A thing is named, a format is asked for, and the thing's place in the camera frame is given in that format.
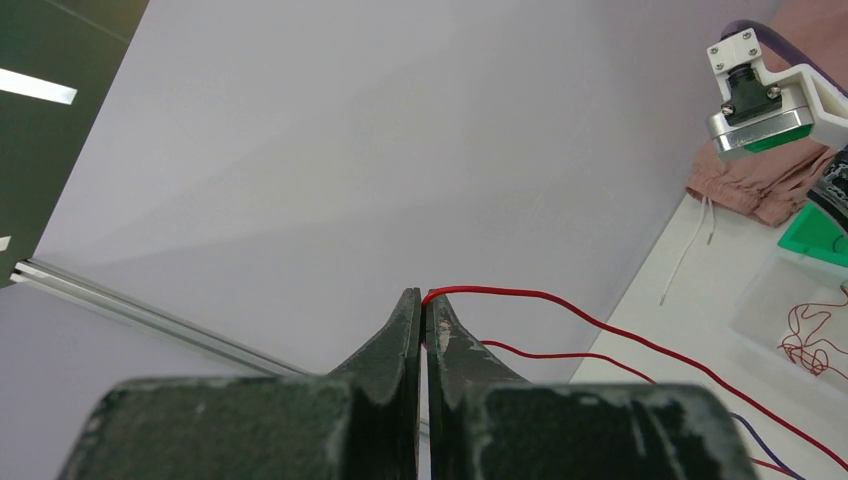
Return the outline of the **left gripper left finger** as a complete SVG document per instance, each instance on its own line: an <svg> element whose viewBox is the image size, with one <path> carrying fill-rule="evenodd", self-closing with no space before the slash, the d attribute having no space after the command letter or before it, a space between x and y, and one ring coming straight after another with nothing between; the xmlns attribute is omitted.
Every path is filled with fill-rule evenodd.
<svg viewBox="0 0 848 480"><path fill-rule="evenodd" d="M421 293L331 372L139 378L93 408L62 479L414 479Z"/></svg>

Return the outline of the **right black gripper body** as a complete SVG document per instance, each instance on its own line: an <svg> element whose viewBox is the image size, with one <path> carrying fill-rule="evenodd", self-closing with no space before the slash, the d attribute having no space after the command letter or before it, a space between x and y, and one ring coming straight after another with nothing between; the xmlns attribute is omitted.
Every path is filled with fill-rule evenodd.
<svg viewBox="0 0 848 480"><path fill-rule="evenodd" d="M808 199L847 231L847 149L838 152L808 192Z"/></svg>

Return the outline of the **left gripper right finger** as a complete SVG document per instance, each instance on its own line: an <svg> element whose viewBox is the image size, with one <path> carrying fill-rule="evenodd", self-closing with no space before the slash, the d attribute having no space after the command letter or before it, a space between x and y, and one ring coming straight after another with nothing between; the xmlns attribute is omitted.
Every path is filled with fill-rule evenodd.
<svg viewBox="0 0 848 480"><path fill-rule="evenodd" d="M674 383L533 383L423 303L435 479L753 479L724 405Z"/></svg>

